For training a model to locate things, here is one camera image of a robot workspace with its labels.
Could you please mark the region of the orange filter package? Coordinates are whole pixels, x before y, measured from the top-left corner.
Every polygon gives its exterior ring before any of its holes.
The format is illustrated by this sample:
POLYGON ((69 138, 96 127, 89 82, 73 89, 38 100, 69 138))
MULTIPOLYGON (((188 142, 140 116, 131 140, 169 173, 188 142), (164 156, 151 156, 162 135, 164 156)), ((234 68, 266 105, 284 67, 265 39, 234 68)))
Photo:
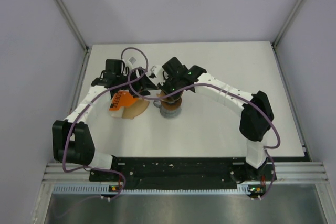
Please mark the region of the orange filter package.
POLYGON ((130 119, 141 115, 149 106, 149 101, 134 98, 129 91, 118 91, 111 100, 109 113, 113 118, 130 119))

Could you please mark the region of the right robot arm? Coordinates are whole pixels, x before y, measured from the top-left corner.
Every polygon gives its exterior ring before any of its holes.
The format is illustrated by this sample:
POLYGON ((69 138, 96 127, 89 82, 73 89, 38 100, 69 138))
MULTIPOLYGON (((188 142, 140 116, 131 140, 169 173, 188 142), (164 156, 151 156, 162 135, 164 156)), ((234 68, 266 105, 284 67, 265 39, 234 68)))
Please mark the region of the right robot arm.
POLYGON ((267 95, 258 91, 249 93, 234 88, 197 65, 187 68, 173 57, 164 65, 151 68, 151 75, 159 89, 177 99, 184 90, 204 95, 229 108, 240 118, 239 131, 247 140, 245 174, 252 180, 264 174, 266 161, 265 148, 262 145, 264 135, 270 130, 274 114, 267 95))

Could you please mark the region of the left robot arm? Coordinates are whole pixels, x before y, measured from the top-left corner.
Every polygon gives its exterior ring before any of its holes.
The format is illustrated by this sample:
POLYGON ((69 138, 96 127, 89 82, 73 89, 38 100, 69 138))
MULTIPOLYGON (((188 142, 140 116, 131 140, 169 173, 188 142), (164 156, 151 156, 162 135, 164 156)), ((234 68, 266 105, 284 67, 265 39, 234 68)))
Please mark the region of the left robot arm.
POLYGON ((52 125, 53 156, 57 161, 78 164, 80 168, 101 169, 107 180, 114 180, 119 168, 115 157, 96 150, 90 128, 98 114, 109 109, 120 91, 149 95, 156 85, 146 75, 147 68, 135 68, 130 60, 108 59, 105 69, 96 77, 84 99, 64 120, 52 125))

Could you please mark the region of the brown wooden ring holder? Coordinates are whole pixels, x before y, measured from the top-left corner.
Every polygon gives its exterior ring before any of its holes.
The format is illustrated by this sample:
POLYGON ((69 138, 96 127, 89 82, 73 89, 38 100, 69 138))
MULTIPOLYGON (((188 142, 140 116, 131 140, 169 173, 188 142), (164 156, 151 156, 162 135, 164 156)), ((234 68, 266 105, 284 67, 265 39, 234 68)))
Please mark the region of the brown wooden ring holder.
POLYGON ((160 104, 163 108, 165 108, 168 111, 175 111, 175 110, 178 110, 181 107, 182 99, 180 98, 178 101, 176 101, 174 103, 167 103, 167 102, 164 102, 164 101, 160 100, 160 104))

